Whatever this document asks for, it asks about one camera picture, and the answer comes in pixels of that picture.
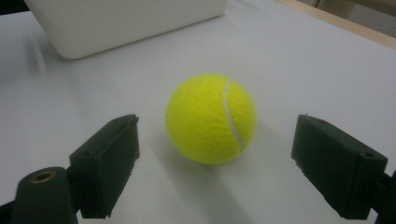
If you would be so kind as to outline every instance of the tabletop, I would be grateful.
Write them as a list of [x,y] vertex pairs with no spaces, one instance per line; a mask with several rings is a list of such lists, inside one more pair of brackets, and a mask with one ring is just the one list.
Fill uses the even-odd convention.
[[[396,50],[273,0],[230,0],[224,16],[79,60],[57,54],[30,12],[0,17],[0,204],[35,170],[108,121],[136,114],[141,158],[111,218],[80,223],[374,223],[338,216],[290,157],[297,117],[325,119],[396,168]],[[175,88],[227,75],[259,124],[237,159],[203,166],[172,146]]]

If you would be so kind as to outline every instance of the wooden edge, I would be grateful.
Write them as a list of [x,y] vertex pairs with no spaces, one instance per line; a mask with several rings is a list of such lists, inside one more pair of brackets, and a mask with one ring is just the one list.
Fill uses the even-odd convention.
[[392,36],[384,35],[378,31],[359,25],[353,21],[348,21],[340,17],[334,16],[331,13],[325,12],[315,7],[311,7],[297,0],[276,0],[276,1],[288,7],[298,9],[310,16],[318,18],[322,21],[326,21],[332,25],[338,26],[356,35],[361,35],[379,44],[382,44],[386,47],[396,49],[396,38]]

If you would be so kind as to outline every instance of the white container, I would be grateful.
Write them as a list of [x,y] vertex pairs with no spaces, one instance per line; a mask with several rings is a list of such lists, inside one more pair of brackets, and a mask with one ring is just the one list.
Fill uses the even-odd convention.
[[226,0],[24,0],[56,50],[76,59],[222,15]]

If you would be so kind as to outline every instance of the tennis ball seam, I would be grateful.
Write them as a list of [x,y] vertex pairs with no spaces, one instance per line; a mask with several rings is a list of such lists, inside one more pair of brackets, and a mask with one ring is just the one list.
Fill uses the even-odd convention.
[[235,124],[233,123],[233,116],[231,114],[230,106],[228,104],[228,93],[230,90],[231,83],[232,83],[231,80],[228,80],[224,85],[223,104],[224,104],[224,110],[225,110],[228,124],[230,125],[233,136],[235,137],[236,141],[239,144],[239,150],[241,152],[243,150],[243,148],[245,148],[245,142],[244,142],[244,139],[242,138],[241,134],[236,129]]

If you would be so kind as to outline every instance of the tennis ball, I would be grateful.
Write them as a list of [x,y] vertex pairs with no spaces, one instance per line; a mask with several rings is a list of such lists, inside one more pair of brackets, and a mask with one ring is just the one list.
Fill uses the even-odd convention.
[[218,164],[248,147],[257,114],[241,85],[229,77],[203,74],[176,89],[166,108],[165,124],[182,154],[203,164]]

